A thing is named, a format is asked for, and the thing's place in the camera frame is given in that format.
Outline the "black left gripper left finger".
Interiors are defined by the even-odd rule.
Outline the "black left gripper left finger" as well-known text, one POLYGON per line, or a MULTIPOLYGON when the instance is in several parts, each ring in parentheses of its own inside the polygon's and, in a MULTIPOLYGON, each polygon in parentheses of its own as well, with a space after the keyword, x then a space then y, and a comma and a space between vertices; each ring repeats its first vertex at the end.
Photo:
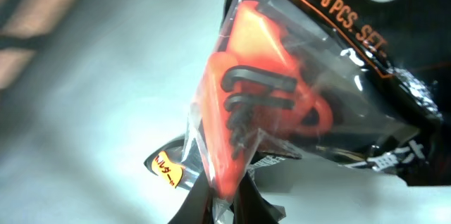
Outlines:
POLYGON ((201 173, 168 224, 213 224, 212 201, 209 180, 205 173, 201 173))

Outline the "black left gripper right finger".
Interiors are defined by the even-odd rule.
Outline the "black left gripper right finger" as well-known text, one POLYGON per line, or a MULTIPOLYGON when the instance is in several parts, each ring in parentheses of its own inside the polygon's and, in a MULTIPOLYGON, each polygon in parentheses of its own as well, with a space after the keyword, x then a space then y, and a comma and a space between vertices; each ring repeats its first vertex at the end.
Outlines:
POLYGON ((249 174, 238 186, 233 213, 233 224, 278 224, 282 219, 282 211, 261 196, 249 174))

